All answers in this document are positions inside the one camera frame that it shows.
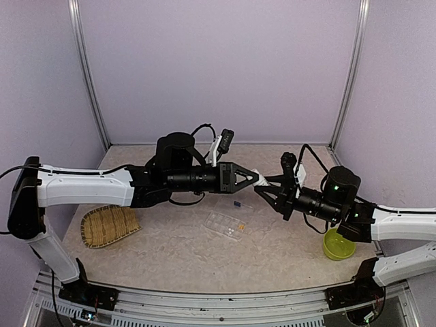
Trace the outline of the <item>clear plastic pill organizer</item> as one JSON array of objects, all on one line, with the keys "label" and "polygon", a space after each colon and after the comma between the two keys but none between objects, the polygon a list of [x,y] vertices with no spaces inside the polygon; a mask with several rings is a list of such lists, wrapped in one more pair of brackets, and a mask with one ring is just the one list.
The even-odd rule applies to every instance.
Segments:
[{"label": "clear plastic pill organizer", "polygon": [[[222,198],[208,214],[204,221],[204,226],[210,231],[227,236],[234,240],[240,240],[245,233],[248,219],[253,213],[253,207],[241,200]],[[240,224],[245,225],[244,230],[238,228]],[[228,233],[229,228],[234,229],[233,234]]]}]

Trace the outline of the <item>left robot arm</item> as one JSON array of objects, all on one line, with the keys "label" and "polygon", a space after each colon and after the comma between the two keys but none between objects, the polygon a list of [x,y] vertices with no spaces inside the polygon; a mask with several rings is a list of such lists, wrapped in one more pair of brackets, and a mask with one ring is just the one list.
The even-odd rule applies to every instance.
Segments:
[{"label": "left robot arm", "polygon": [[204,157],[195,138],[173,132],[158,139],[155,155],[143,166],[125,164],[111,170],[78,170],[42,165],[29,157],[12,190],[7,221],[9,232],[25,240],[37,256],[82,303],[95,297],[82,264],[73,260],[44,221],[49,206],[111,204],[149,208],[167,202],[174,192],[232,194],[257,183],[260,176],[232,162],[220,162],[233,133],[225,129]]}]

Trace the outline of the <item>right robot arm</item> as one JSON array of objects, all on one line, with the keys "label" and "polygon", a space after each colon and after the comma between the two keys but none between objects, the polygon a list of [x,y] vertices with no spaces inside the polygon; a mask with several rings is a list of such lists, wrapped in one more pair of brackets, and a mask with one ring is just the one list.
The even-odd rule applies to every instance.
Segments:
[{"label": "right robot arm", "polygon": [[294,211],[337,226],[337,233],[355,243],[382,240],[423,240],[425,245],[391,257],[361,263],[348,290],[354,302],[363,302],[391,283],[435,271],[435,209],[380,206],[357,197],[360,178],[343,166],[324,177],[323,189],[302,187],[297,173],[260,176],[255,192],[288,220]]}]

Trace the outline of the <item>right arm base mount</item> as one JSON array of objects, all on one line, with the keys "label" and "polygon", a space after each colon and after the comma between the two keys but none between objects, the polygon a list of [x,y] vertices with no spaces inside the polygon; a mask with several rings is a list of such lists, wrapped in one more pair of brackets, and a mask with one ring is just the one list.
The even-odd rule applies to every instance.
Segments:
[{"label": "right arm base mount", "polygon": [[330,310],[343,309],[383,298],[385,288],[378,285],[348,284],[326,289],[325,295]]}]

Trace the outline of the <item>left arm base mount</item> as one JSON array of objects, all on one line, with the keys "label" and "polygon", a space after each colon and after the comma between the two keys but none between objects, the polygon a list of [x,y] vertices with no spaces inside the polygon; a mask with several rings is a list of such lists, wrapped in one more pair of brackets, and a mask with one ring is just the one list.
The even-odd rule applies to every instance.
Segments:
[{"label": "left arm base mount", "polygon": [[115,288],[95,285],[86,281],[77,280],[62,284],[59,298],[70,302],[113,311],[119,295]]}]

